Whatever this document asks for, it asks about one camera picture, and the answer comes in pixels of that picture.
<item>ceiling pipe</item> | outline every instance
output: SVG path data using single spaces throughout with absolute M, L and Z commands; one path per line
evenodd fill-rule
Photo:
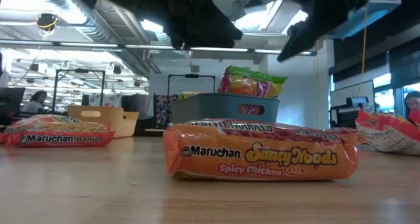
M 82 34 L 92 39 L 95 43 L 123 43 L 122 39 L 107 25 L 105 20 L 94 10 L 86 7 L 80 0 L 45 0 L 55 4 L 60 10 L 74 12 L 75 15 L 84 15 L 87 19 L 88 28 L 77 28 Z M 130 50 L 111 53 L 126 63 L 130 70 L 142 76 L 148 76 L 150 70 L 145 63 L 139 60 Z

